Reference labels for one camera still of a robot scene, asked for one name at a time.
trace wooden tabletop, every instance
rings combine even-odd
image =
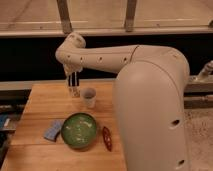
[[[82,81],[80,89],[97,91],[96,106],[85,107],[80,98],[72,98],[65,83],[35,84],[22,118],[13,136],[2,171],[125,171],[124,155],[113,115],[111,81]],[[112,152],[105,148],[101,132],[86,151],[68,147],[58,136],[56,142],[43,138],[55,119],[65,120],[76,112],[91,114],[100,127],[112,134]]]

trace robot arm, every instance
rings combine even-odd
[[[171,47],[85,49],[71,33],[56,51],[67,76],[82,67],[118,73],[115,116],[128,171],[189,171],[183,92],[189,66]]]

